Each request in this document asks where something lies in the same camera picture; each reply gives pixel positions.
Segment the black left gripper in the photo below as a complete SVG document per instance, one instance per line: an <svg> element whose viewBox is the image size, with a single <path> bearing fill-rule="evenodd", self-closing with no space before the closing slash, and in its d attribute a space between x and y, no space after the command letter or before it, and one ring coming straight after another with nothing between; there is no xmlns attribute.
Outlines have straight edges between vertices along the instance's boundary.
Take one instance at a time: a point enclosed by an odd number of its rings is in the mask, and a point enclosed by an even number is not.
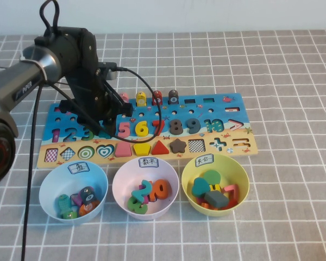
<svg viewBox="0 0 326 261"><path fill-rule="evenodd" d="M71 101L62 100L59 110L81 115L76 106L81 107L93 120L104 120L105 130L110 136L116 134L118 115L132 116L133 106L112 88L108 80L117 77L116 64L98 64L94 73L79 67L66 75L66 81L74 95ZM102 127L99 123L81 119L80 124L93 134L99 134Z"/></svg>

